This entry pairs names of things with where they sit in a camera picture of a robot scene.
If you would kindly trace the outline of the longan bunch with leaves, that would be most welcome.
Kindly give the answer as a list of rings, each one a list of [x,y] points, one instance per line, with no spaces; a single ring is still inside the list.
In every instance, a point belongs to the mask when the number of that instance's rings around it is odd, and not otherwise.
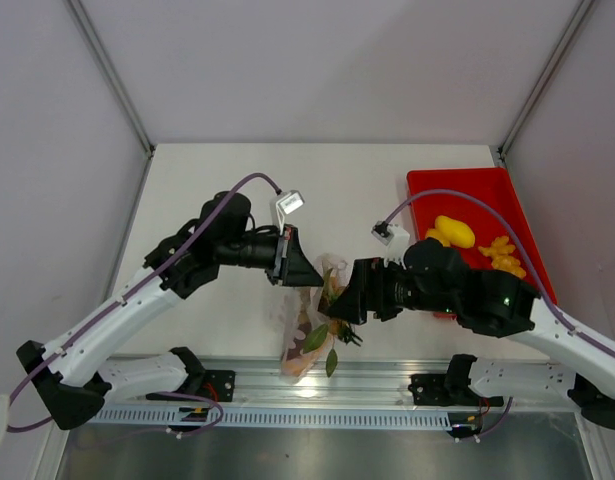
[[[323,266],[324,284],[310,295],[310,304],[306,313],[311,322],[311,331],[306,335],[302,354],[317,353],[320,358],[327,351],[325,373],[328,378],[334,375],[339,363],[335,343],[341,336],[343,321],[330,315],[331,305],[340,297],[345,290],[341,280],[342,264]]]

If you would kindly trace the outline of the clear pink zip top bag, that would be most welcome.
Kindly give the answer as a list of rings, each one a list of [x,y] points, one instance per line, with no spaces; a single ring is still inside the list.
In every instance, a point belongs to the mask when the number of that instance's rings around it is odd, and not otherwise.
[[[280,378],[289,384],[302,380],[318,362],[326,362],[341,327],[325,311],[347,286],[349,262],[339,255],[325,253],[316,258],[315,268],[324,285],[293,288],[283,297],[279,307],[278,316],[284,324]],[[324,325],[328,332],[323,341],[315,349],[306,351],[308,337]]]

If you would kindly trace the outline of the toy ham slice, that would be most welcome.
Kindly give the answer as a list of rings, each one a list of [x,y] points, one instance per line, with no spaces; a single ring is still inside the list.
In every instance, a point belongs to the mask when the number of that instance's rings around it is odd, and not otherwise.
[[[317,349],[305,352],[307,337],[322,325],[313,315],[309,300],[293,298],[286,301],[283,316],[283,346],[280,356],[280,376],[287,382],[296,383],[302,379],[321,356],[327,341]]]

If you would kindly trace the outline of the green scallion toy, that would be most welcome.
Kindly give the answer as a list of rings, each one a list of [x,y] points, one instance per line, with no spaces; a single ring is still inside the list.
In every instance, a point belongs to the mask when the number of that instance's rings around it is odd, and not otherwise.
[[[339,323],[336,337],[345,344],[353,344],[358,347],[363,343],[363,339],[356,334],[354,326],[347,322]]]

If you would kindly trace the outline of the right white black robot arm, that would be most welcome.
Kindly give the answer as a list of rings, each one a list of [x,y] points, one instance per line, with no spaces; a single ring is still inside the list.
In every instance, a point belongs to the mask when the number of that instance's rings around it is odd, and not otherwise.
[[[416,374],[409,389],[417,405],[476,406],[504,399],[556,402],[615,430],[615,342],[565,315],[529,283],[498,270],[473,269],[435,239],[410,246],[401,262],[354,262],[347,287],[328,316],[362,325],[404,310],[449,313],[482,336],[513,341],[548,356],[547,364],[513,364],[454,355],[443,374]]]

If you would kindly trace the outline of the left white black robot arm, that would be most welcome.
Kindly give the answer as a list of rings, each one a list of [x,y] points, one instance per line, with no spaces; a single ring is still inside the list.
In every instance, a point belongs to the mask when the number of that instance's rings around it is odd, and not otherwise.
[[[223,266],[262,270],[283,287],[320,287],[324,280],[304,255],[288,214],[304,203],[296,191],[271,200],[272,224],[250,227],[250,200],[220,192],[198,217],[162,240],[115,296],[73,329],[45,343],[27,341],[16,355],[49,418],[78,428],[108,403],[146,396],[191,400],[207,387],[206,370],[187,347],[133,361],[111,355],[151,320],[217,279]]]

